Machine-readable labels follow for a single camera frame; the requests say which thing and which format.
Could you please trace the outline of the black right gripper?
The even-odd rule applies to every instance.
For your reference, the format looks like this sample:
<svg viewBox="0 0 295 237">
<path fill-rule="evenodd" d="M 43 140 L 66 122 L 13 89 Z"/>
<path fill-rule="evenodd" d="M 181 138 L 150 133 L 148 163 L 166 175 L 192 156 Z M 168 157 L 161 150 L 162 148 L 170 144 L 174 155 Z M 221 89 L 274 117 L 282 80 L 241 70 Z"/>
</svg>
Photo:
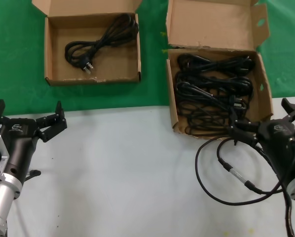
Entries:
<svg viewBox="0 0 295 237">
<path fill-rule="evenodd" d="M 295 104 L 283 98 L 281 106 L 287 113 L 283 119 L 264 122 L 240 120 L 230 108 L 227 131 L 235 141 L 249 146 L 259 142 L 284 187 L 295 188 Z"/>
</svg>

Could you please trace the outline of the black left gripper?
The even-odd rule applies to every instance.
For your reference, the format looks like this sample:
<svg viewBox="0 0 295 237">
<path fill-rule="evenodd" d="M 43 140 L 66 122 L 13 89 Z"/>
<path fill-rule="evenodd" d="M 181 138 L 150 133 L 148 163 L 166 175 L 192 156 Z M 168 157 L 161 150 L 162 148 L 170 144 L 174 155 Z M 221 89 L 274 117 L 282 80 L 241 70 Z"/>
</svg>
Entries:
<svg viewBox="0 0 295 237">
<path fill-rule="evenodd" d="M 61 101 L 57 102 L 52 115 L 37 118 L 8 118 L 3 116 L 5 102 L 0 99 L 0 123 L 8 131 L 7 150 L 9 159 L 4 173 L 10 174 L 21 183 L 25 182 L 38 138 L 48 142 L 67 128 Z"/>
</svg>

